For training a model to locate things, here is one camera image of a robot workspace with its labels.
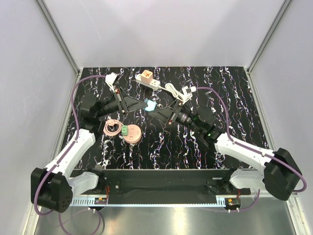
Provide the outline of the teal plug adapter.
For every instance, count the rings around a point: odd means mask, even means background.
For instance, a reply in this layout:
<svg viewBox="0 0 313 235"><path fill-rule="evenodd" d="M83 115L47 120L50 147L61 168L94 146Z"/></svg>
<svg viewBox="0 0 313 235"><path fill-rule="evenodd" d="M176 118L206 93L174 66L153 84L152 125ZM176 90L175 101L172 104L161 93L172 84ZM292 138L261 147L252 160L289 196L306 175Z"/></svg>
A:
<svg viewBox="0 0 313 235"><path fill-rule="evenodd" d="M149 99L145 99L145 103L147 104L147 107L145 107L145 111L147 112L154 111L157 106L157 103L155 101Z"/></svg>

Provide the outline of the green plug adapter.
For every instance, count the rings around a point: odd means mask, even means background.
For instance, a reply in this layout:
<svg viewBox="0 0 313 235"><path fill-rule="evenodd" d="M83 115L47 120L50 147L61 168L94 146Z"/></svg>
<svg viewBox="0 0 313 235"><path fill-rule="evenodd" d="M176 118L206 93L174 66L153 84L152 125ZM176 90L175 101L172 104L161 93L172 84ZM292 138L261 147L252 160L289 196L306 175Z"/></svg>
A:
<svg viewBox="0 0 313 235"><path fill-rule="evenodd" d="M123 136L127 136L128 135L128 126L127 125L123 125L121 128L121 133Z"/></svg>

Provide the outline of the pink round power socket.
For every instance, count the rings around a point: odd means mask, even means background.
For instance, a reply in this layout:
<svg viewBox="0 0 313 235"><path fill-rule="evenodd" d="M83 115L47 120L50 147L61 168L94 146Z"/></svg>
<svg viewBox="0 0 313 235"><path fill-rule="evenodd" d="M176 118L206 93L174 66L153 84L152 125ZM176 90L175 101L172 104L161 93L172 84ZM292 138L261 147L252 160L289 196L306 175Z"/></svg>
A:
<svg viewBox="0 0 313 235"><path fill-rule="evenodd" d="M130 124L128 125L128 135L123 136L125 142L129 144L136 144L141 140L142 131L138 125Z"/></svg>

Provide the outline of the white power strip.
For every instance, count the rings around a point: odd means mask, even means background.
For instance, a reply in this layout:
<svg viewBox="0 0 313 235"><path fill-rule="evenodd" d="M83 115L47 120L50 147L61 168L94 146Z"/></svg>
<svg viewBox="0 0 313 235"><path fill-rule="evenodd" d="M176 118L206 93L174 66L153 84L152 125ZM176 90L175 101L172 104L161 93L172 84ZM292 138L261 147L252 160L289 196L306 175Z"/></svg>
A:
<svg viewBox="0 0 313 235"><path fill-rule="evenodd" d="M149 73L147 75L145 74L138 74L136 77L136 82L140 85L143 85L145 87L151 88L153 90L158 90L160 87L160 81L153 79L153 74Z"/></svg>

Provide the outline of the pink cube plug adapter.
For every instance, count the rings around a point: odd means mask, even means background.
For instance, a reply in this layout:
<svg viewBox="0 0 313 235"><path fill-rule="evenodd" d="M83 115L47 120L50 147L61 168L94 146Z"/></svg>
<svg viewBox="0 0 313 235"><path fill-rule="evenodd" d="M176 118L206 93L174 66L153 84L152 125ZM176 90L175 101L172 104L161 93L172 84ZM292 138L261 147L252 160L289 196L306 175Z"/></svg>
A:
<svg viewBox="0 0 313 235"><path fill-rule="evenodd" d="M153 72L149 70L144 70L140 77L143 83L150 84L153 80Z"/></svg>

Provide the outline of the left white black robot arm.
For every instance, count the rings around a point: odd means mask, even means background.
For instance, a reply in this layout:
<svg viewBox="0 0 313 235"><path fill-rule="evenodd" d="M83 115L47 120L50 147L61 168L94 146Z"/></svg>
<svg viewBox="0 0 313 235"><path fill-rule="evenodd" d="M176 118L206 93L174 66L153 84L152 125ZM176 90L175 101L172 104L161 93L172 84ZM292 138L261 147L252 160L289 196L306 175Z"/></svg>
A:
<svg viewBox="0 0 313 235"><path fill-rule="evenodd" d="M129 113L147 106L146 102L129 96L122 88L115 88L104 101L93 94L84 95L79 108L81 118L76 120L78 126L70 142L53 161L44 168L35 168L31 173L31 202L34 208L43 207L63 213L73 198L82 193L88 190L102 193L106 182L100 178L101 173L91 170L72 178L75 166L103 135L105 115L117 111Z"/></svg>

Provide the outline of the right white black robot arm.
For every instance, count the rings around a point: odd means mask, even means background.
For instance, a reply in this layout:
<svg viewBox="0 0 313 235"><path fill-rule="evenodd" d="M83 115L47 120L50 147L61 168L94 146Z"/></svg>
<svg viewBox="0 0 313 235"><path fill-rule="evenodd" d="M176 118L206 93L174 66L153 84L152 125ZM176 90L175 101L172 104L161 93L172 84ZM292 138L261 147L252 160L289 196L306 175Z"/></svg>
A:
<svg viewBox="0 0 313 235"><path fill-rule="evenodd" d="M209 108L199 108L194 113L176 101L150 111L149 115L165 124L183 125L193 131L208 150L250 165L252 169L232 169L221 180L222 188L228 194L243 188L260 189L287 201L301 180L302 173L289 151L257 147L229 135L216 126L217 119Z"/></svg>

